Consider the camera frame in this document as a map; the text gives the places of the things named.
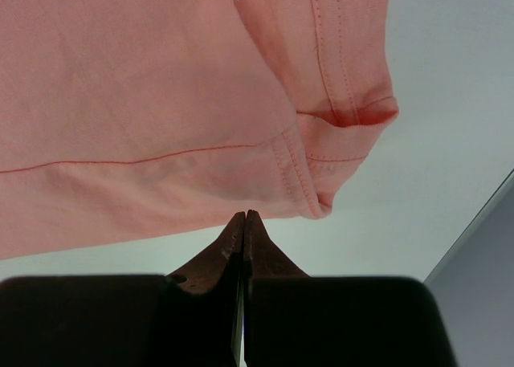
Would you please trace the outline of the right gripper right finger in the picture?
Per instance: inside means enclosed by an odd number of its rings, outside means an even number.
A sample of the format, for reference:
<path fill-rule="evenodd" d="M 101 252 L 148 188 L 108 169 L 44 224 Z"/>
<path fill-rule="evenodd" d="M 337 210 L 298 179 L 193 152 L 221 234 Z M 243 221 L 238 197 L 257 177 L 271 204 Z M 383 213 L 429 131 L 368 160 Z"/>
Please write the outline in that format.
<path fill-rule="evenodd" d="M 400 276 L 314 277 L 244 229 L 244 347 L 249 366 L 454 366 L 434 297 Z"/>

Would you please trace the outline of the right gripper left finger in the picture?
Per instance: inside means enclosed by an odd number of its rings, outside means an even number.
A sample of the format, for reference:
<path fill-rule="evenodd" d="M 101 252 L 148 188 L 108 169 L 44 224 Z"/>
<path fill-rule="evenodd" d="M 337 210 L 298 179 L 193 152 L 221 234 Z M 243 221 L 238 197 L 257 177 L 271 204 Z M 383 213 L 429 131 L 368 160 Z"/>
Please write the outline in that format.
<path fill-rule="evenodd" d="M 4 366 L 236 366 L 244 213 L 168 275 L 18 276 L 1 284 Z"/>

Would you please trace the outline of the pink t-shirt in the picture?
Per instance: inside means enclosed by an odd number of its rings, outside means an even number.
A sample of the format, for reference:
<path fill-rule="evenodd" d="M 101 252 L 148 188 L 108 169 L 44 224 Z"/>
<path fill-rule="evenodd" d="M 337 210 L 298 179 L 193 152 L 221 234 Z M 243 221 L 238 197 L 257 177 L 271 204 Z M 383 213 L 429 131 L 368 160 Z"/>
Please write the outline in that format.
<path fill-rule="evenodd" d="M 388 0 L 1 0 L 1 256 L 324 218 L 398 114 Z"/>

